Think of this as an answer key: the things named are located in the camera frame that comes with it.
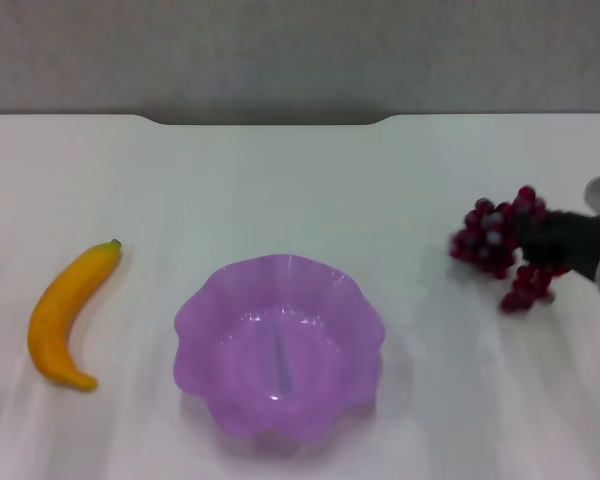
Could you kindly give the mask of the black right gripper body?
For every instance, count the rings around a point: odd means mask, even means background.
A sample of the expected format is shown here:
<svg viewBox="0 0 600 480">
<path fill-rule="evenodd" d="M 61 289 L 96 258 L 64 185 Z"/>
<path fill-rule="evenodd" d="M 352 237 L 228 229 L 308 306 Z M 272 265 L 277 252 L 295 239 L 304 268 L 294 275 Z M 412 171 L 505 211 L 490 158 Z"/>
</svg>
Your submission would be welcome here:
<svg viewBox="0 0 600 480">
<path fill-rule="evenodd" d="M 549 234 L 552 262 L 594 281 L 600 264 L 600 217 L 554 212 Z"/>
</svg>

